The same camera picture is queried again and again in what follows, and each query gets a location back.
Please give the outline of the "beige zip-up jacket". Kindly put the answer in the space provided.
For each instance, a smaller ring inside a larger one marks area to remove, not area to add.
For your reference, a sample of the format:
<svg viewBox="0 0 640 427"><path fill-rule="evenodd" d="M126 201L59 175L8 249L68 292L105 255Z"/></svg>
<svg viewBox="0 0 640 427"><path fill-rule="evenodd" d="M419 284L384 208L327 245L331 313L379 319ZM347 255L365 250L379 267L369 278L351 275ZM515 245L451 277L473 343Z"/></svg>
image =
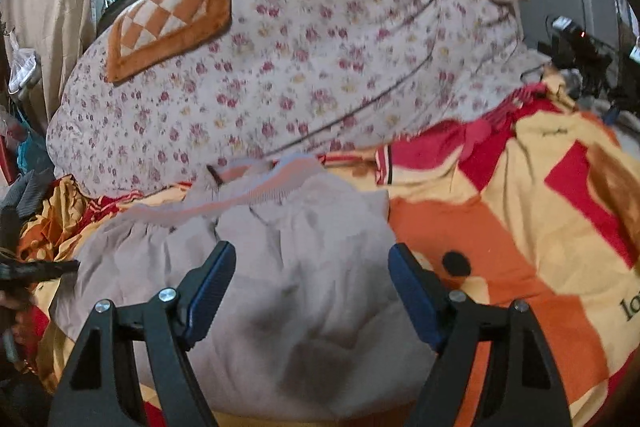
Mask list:
<svg viewBox="0 0 640 427"><path fill-rule="evenodd" d="M217 412L338 421L412 401L430 373L387 269L390 196L361 192L310 156L211 176L180 202L134 205L76 251L53 323L77 338L93 306L136 305L177 286L217 243L236 268L190 361Z"/></svg>

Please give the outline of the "grey striped garment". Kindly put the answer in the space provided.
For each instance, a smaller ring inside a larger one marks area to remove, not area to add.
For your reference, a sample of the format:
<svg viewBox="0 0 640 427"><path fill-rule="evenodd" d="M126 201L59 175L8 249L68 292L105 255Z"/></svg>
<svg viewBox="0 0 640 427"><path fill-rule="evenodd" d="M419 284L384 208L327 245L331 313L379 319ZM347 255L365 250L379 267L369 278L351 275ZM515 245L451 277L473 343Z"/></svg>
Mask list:
<svg viewBox="0 0 640 427"><path fill-rule="evenodd" d="M21 174L2 197L1 209L13 209L20 219L32 217L40 209L53 181L51 169Z"/></svg>

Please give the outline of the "blue plastic bag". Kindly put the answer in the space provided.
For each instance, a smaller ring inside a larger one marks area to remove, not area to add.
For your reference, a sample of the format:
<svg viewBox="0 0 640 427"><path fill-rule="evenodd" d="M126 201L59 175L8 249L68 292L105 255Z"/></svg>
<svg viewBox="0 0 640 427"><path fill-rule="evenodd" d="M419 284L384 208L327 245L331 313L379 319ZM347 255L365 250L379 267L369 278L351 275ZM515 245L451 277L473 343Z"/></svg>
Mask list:
<svg viewBox="0 0 640 427"><path fill-rule="evenodd" d="M46 141L32 129L21 109L17 109L15 116L26 131L25 140L18 144L17 147L16 161L20 173L26 174L31 171L41 172L53 169L54 166L47 152Z"/></svg>

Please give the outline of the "orange checkered cushion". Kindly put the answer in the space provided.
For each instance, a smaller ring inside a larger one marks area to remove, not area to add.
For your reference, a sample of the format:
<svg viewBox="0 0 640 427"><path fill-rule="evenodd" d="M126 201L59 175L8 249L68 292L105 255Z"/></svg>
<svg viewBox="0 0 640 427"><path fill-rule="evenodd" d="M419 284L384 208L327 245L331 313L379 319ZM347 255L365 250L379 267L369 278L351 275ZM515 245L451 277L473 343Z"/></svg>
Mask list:
<svg viewBox="0 0 640 427"><path fill-rule="evenodd" d="M232 0L139 0L108 33L106 80L120 83L223 34Z"/></svg>

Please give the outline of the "floral quilt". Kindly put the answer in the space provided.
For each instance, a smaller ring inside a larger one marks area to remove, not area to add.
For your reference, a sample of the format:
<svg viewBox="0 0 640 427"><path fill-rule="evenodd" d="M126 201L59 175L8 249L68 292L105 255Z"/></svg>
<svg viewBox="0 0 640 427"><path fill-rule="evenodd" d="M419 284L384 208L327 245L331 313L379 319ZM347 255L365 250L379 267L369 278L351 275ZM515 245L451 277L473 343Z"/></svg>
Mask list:
<svg viewBox="0 0 640 427"><path fill-rule="evenodd" d="M56 171L91 197L470 121L542 61L492 0L232 0L225 34L121 84L107 81L106 57L97 38L46 136Z"/></svg>

